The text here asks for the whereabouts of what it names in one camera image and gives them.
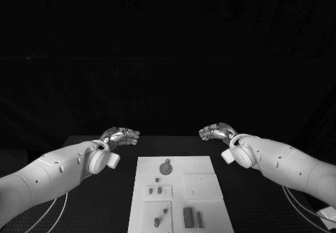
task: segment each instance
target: cable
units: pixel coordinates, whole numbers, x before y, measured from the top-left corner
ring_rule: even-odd
[[[295,197],[292,196],[292,194],[291,194],[291,192],[289,192],[289,190],[288,190],[286,187],[285,187],[285,189],[286,189],[286,191],[288,191],[291,197],[294,198],[297,204],[298,204],[312,215],[315,215],[317,217],[320,217],[320,218],[322,218],[324,220],[330,221],[331,223],[336,223],[334,221],[331,221],[330,219],[327,219],[325,217],[322,217],[321,215],[318,215],[318,214],[315,214],[312,211],[309,211],[309,210],[299,204],[298,200],[297,200]]]
[[[53,200],[53,203],[51,203],[51,205],[50,205],[50,207],[48,207],[47,211],[44,212],[44,214],[41,215],[40,219],[38,219],[38,220],[37,220],[37,222],[33,224],[33,226],[25,230],[25,232],[24,232],[24,233],[30,232],[30,230],[33,229],[33,227],[37,225],[37,223],[40,222],[40,220],[41,220],[41,219],[43,219],[43,217],[46,216],[46,214],[47,214],[47,212],[48,212],[48,210],[50,210],[50,208],[51,208],[51,206],[53,206],[53,204],[54,204],[56,200],[57,200],[57,199],[54,199],[54,200]]]
[[[302,216],[302,218],[304,218],[322,232],[330,233],[330,231],[325,231],[324,229],[321,229],[321,228],[305,218],[305,216],[302,215],[302,213],[298,211],[297,208],[295,208],[295,210],[297,210],[298,214]]]
[[[48,210],[50,210],[50,208],[51,208],[51,206],[53,206],[56,200],[57,200],[57,199],[53,200],[53,203],[51,203],[51,205],[50,205],[47,211],[44,212],[44,214],[41,215],[40,219],[37,220],[37,222],[33,224],[33,226],[27,229],[27,231],[25,231],[24,233],[30,232],[30,230],[33,229],[33,227],[37,225],[37,223],[40,222],[40,220],[41,220],[43,217],[46,216],[46,214],[47,214],[47,212],[48,212]],[[64,205],[63,205],[63,209],[61,209],[61,212],[60,212],[60,214],[59,214],[57,220],[59,220],[60,215],[61,215],[61,213],[63,213]]]
[[[67,193],[66,193],[66,196],[64,196],[64,204],[66,204],[66,199],[67,199]],[[63,210],[64,210],[64,205],[63,205],[63,209],[61,209],[60,215],[61,215],[61,213],[63,213]],[[60,218],[60,215],[59,215],[59,217],[57,217],[57,220],[59,220],[59,218]],[[56,225],[56,223],[57,223],[57,220],[56,220],[56,222],[54,222],[54,225]],[[54,227],[54,225],[51,226],[51,228]],[[51,228],[50,228],[50,230],[51,230]],[[47,233],[50,232],[50,230],[47,231]]]

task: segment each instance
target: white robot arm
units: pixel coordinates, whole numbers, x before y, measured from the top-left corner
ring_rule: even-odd
[[[99,140],[60,148],[0,178],[0,228],[30,207],[63,196],[105,166],[115,168],[116,145],[135,145],[139,132],[109,128]]]
[[[227,164],[233,161],[243,168],[253,168],[276,184],[295,189],[336,209],[336,166],[327,164],[292,146],[247,134],[217,123],[198,131],[203,140],[222,139],[229,149],[222,153]]]

